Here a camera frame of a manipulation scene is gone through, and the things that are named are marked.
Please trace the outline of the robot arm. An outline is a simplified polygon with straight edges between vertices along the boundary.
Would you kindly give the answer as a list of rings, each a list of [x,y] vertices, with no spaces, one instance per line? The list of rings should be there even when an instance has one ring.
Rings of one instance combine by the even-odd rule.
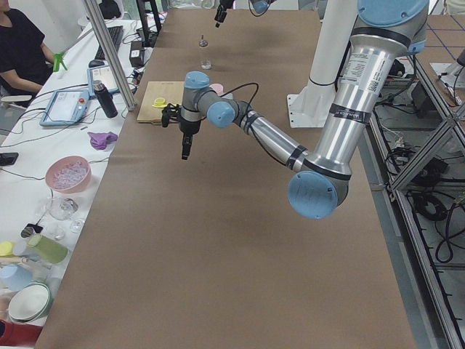
[[[219,28],[225,21],[228,9],[233,8],[234,0],[220,0],[215,14],[214,21],[215,27]],[[254,17],[261,17],[274,3],[273,0],[248,0],[247,2],[249,12]]]
[[[293,127],[322,130],[313,151],[251,103],[217,94],[205,73],[187,73],[182,102],[168,106],[183,134],[182,158],[190,155],[203,120],[219,128],[235,124],[294,171],[288,201],[297,213],[310,219],[329,216],[347,197],[349,163],[394,61],[424,48],[428,6],[427,1],[327,3],[307,86],[288,98]]]

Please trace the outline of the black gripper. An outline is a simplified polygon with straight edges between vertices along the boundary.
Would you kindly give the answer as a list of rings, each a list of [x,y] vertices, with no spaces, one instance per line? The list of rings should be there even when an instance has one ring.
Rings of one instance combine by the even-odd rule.
[[[219,28],[221,24],[225,21],[227,16],[227,10],[232,9],[234,0],[220,0],[217,7],[217,13],[215,15],[215,27]]]
[[[170,124],[178,123],[182,137],[182,160],[188,160],[193,144],[193,135],[197,134],[201,128],[201,120],[188,120],[184,117],[184,109],[181,105],[169,103],[162,110],[161,126],[166,128]]]

